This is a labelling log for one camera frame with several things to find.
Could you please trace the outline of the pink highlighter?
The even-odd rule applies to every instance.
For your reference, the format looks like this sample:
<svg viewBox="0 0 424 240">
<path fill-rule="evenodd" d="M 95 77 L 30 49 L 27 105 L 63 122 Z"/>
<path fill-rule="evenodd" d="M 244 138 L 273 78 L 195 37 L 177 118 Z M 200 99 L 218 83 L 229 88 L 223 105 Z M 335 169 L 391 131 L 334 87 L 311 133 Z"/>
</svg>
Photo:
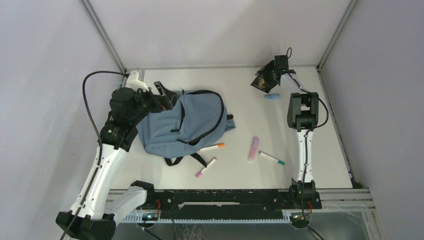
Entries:
<svg viewBox="0 0 424 240">
<path fill-rule="evenodd" d="M 258 146 L 259 146 L 259 141 L 260 140 L 259 140 L 258 137 L 254 137 L 253 140 L 252 140 L 252 144 L 251 144 L 249 156 L 248 156 L 249 162 L 252 162 L 256 157 L 256 154 L 257 154 L 257 151 L 258 151 Z"/>
</svg>

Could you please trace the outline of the green-capped white marker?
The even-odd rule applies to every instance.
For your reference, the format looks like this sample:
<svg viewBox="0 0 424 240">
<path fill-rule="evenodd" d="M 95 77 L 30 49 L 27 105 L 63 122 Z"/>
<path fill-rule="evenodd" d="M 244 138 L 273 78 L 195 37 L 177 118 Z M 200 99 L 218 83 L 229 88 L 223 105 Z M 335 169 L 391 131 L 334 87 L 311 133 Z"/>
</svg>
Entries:
<svg viewBox="0 0 424 240">
<path fill-rule="evenodd" d="M 267 153 L 265 153 L 263 151 L 259 151 L 258 154 L 261 157 L 264 157 L 264 158 L 266 158 L 266 159 L 268 159 L 270 161 L 273 161 L 273 162 L 278 163 L 278 164 L 283 165 L 283 166 L 285 165 L 285 162 L 284 161 L 282 161 L 280 159 L 277 159 L 277 158 L 275 158 L 275 157 L 273 157 L 273 156 L 271 156 L 271 155 L 269 155 L 269 154 L 267 154 Z"/>
</svg>

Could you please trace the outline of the blue-grey backpack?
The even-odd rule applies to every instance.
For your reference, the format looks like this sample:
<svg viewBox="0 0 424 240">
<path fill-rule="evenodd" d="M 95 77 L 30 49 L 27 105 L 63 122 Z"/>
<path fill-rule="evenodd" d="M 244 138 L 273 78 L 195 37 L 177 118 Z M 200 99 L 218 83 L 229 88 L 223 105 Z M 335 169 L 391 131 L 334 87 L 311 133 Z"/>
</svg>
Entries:
<svg viewBox="0 0 424 240">
<path fill-rule="evenodd" d="M 169 167 L 186 156 L 206 167 L 198 151 L 235 128 L 234 117 L 228 113 L 223 98 L 211 90 L 185 92 L 173 109 L 150 113 L 137 125 L 145 152 L 164 158 Z"/>
</svg>

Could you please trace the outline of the light blue highlighter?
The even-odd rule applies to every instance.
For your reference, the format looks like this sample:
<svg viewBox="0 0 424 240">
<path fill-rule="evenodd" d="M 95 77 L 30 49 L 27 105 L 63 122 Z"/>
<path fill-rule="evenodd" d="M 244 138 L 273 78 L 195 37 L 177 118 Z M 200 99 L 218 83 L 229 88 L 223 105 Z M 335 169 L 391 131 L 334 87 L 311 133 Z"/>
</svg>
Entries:
<svg viewBox="0 0 424 240">
<path fill-rule="evenodd" d="M 278 94 L 278 93 L 266 94 L 263 97 L 264 97 L 264 99 L 270 99 L 270 100 L 271 99 L 280 99 L 281 98 L 280 94 Z"/>
</svg>

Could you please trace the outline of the orange-capped white marker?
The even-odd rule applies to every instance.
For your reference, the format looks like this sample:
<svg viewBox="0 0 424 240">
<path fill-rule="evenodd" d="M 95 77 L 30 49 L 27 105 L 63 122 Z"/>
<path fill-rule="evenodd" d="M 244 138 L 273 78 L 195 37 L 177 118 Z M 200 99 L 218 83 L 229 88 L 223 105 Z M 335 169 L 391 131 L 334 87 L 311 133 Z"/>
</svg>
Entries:
<svg viewBox="0 0 424 240">
<path fill-rule="evenodd" d="M 213 150 L 213 149 L 219 149 L 219 148 L 223 148 L 225 146 L 224 143 L 219 143 L 219 144 L 214 144 L 214 145 L 210 145 L 207 147 L 203 147 L 199 150 L 199 152 L 203 152 L 203 151 L 208 151 L 208 150 Z"/>
</svg>

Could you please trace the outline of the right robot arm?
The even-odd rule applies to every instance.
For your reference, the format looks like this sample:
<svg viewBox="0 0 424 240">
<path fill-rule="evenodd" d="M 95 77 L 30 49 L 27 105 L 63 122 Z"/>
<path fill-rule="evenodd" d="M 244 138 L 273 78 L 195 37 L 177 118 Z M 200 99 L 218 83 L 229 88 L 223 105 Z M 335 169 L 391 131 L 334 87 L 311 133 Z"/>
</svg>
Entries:
<svg viewBox="0 0 424 240">
<path fill-rule="evenodd" d="M 312 169 L 312 140 L 314 130 L 329 121 L 329 110 L 317 92 L 308 90 L 298 80 L 297 73 L 289 67 L 288 55 L 276 55 L 274 59 L 255 73 L 252 87 L 268 94 L 277 85 L 290 87 L 287 108 L 287 126 L 296 133 L 298 144 L 298 168 L 291 179 L 289 203 L 302 208 L 315 198 L 316 184 Z"/>
</svg>

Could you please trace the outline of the pink-capped white marker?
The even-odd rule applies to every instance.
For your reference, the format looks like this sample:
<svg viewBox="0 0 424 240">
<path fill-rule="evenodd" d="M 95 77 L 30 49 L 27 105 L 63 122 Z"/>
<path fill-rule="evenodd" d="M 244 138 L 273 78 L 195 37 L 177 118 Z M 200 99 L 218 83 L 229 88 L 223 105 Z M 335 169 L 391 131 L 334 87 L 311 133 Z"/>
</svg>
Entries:
<svg viewBox="0 0 424 240">
<path fill-rule="evenodd" d="M 199 171 L 195 175 L 195 177 L 199 178 L 200 176 L 202 176 L 207 171 L 207 169 L 209 169 L 216 162 L 216 160 L 217 160 L 217 158 L 214 157 L 209 163 L 207 163 L 206 167 L 204 167 L 201 171 Z"/>
</svg>

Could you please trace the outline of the black card with gold emblem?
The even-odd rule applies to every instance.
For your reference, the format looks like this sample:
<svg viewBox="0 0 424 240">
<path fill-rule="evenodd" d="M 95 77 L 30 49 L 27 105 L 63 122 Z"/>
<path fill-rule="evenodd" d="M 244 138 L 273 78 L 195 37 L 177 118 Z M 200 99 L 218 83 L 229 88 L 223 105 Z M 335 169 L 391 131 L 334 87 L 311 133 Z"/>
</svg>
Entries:
<svg viewBox="0 0 424 240">
<path fill-rule="evenodd" d="M 261 75 L 257 75 L 250 85 L 257 90 L 269 94 L 271 89 L 277 85 L 277 82 L 272 78 L 264 78 Z"/>
</svg>

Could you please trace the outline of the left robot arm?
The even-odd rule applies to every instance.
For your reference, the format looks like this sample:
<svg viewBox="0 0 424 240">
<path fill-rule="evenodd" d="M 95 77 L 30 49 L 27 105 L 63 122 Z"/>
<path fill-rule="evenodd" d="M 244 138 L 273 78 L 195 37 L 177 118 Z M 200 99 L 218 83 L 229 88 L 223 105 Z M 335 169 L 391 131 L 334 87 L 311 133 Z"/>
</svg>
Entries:
<svg viewBox="0 0 424 240">
<path fill-rule="evenodd" d="M 154 185 L 134 181 L 126 192 L 107 203 L 112 181 L 138 134 L 137 125 L 150 113 L 171 110 L 181 93 L 168 90 L 159 81 L 151 89 L 122 87 L 111 94 L 110 111 L 101 130 L 96 129 L 98 148 L 92 168 L 69 211 L 61 211 L 56 224 L 63 236 L 77 240 L 110 240 L 117 225 L 133 210 L 156 203 Z"/>
</svg>

